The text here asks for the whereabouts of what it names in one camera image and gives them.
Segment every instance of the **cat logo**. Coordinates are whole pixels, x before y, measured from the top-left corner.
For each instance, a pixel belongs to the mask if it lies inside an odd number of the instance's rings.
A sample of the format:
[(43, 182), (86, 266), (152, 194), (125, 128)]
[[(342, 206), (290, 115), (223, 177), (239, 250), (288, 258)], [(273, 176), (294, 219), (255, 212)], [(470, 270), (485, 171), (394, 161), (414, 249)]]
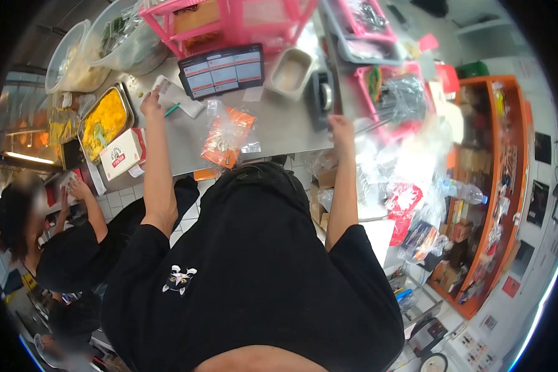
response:
[(181, 271), (182, 269), (180, 269), (178, 265), (171, 266), (170, 276), (165, 282), (162, 292), (171, 290), (173, 292), (179, 292), (180, 296), (184, 295), (186, 288), (190, 284), (190, 280), (196, 274), (196, 269), (186, 269), (186, 274)]

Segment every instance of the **orange shelf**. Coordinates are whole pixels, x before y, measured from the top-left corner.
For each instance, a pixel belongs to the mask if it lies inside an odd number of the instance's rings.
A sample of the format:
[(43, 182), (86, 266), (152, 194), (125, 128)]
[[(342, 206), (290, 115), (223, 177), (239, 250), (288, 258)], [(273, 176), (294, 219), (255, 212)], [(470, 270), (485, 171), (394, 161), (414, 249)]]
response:
[[(461, 86), (466, 85), (486, 85), (488, 96), (490, 100), (491, 108), (491, 120), (492, 120), (492, 155), (493, 155), (493, 169), (492, 169), (492, 185), (490, 191), (490, 201), (488, 204), (487, 214), (484, 221), (483, 233), (480, 237), (480, 242), (476, 250), (476, 255), (474, 261), (469, 267), (469, 272), (461, 284), (461, 290), (456, 293), (456, 295), (446, 293), (439, 285), (430, 279), (428, 282), (431, 287), (434, 288), (439, 294), (444, 297), (451, 305), (459, 311), (459, 313), (466, 319), (471, 319), (476, 315), (477, 311), (483, 305), (485, 299), (490, 294), (491, 290), (496, 286), (500, 274), (502, 272), (502, 267), (508, 259), (512, 247), (515, 244), (517, 226), (513, 223), (513, 216), (515, 213), (521, 211), (521, 207), (524, 200), (525, 184), (527, 182), (526, 169), (527, 169), (527, 159), (528, 159), (528, 147), (527, 147), (527, 126), (529, 123), (530, 113), (528, 112), (528, 103), (526, 104), (522, 97), (522, 92), (516, 78), (513, 75), (506, 76), (482, 76), (482, 77), (472, 77), (467, 79), (461, 79)], [(506, 115), (506, 126), (509, 129), (504, 128), (496, 111), (496, 100), (494, 97), (494, 90), (492, 88), (493, 82), (499, 82), (503, 86), (503, 91), (506, 96), (506, 104), (511, 108), (508, 115)], [(456, 103), (459, 103), (459, 94), (457, 94)], [(517, 147), (516, 156), (516, 173), (515, 173), (515, 183), (514, 192), (512, 195), (509, 194), (507, 190), (506, 197), (511, 201), (508, 213), (500, 219), (500, 224), (503, 227), (502, 237), (498, 242), (498, 249), (494, 254), (494, 264), (490, 273), (487, 273), (484, 280), (484, 290), (481, 295), (474, 295), (464, 304), (459, 304), (459, 300), (463, 295), (463, 292), (469, 287), (472, 282), (472, 278), (480, 265), (480, 255), (485, 252), (488, 248), (488, 235), (495, 223), (494, 217), (492, 216), (494, 207), (498, 202), (498, 185), (500, 184), (500, 178), (502, 176), (502, 167), (505, 165), (506, 159), (503, 157), (505, 150), (509, 148)], [(452, 211), (453, 211), (454, 200), (451, 200), (449, 220), (451, 223)]]

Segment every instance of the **metal container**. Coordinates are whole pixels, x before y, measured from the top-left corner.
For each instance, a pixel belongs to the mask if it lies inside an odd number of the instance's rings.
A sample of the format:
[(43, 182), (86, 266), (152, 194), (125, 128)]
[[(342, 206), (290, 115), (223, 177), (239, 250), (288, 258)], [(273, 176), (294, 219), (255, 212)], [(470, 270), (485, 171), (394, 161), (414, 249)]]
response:
[(118, 133), (116, 133), (116, 135), (112, 138), (112, 141), (116, 139), (122, 132), (128, 130), (129, 128), (132, 128), (134, 125), (134, 112), (130, 107), (128, 96), (126, 95), (126, 89), (124, 88), (122, 82), (115, 82), (111, 87), (105, 90), (104, 94), (102, 94), (97, 101), (95, 101), (95, 103), (93, 104), (93, 106), (91, 106), (89, 111), (82, 117), (81, 124), (78, 126), (78, 140), (81, 143), (82, 152), (85, 155), (85, 158), (88, 161), (91, 161), (95, 165), (101, 162), (101, 157), (98, 156), (96, 159), (90, 160), (90, 157), (87, 154), (87, 149), (82, 145), (82, 136), (85, 133), (85, 120), (87, 120), (87, 118), (89, 118), (89, 115), (91, 115), (91, 113), (95, 111), (95, 109), (97, 108), (97, 106), (99, 106), (99, 103), (105, 97), (105, 95), (110, 93), (112, 90), (118, 92), (120, 100), (122, 101), (122, 107), (124, 107), (124, 111), (126, 112), (126, 122), (120, 128), (120, 130), (118, 130)]
[(293, 100), (299, 100), (316, 66), (315, 55), (299, 48), (286, 49), (279, 56), (265, 86)]

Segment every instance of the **water bottle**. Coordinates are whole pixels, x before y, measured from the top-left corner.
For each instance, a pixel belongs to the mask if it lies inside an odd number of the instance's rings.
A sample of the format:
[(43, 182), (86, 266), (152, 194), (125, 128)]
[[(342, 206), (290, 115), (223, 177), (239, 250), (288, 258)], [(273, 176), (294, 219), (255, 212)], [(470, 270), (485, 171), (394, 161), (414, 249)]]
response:
[(484, 196), (475, 184), (466, 184), (450, 178), (445, 178), (442, 179), (441, 188), (446, 195), (463, 200), (469, 204), (488, 203), (488, 197)]

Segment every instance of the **hand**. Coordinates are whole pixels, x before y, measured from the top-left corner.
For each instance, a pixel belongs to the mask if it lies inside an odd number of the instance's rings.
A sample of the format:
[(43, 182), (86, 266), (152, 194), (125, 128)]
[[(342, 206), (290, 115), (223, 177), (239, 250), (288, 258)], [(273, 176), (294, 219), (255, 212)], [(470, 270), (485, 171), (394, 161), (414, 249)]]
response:
[(353, 142), (353, 124), (342, 115), (328, 115), (330, 130), (333, 132), (333, 143), (339, 160), (355, 158)]
[(148, 117), (161, 117), (164, 118), (165, 113), (159, 104), (159, 91), (161, 86), (157, 85), (153, 92), (147, 93), (143, 103), (140, 105), (140, 111), (146, 118)]
[(60, 203), (62, 205), (60, 213), (62, 215), (68, 215), (68, 213), (70, 212), (70, 204), (68, 204), (68, 191), (64, 186), (60, 188)]
[(87, 197), (93, 196), (87, 184), (76, 177), (68, 182), (68, 189), (70, 190), (70, 195), (74, 196), (76, 200), (85, 200)]

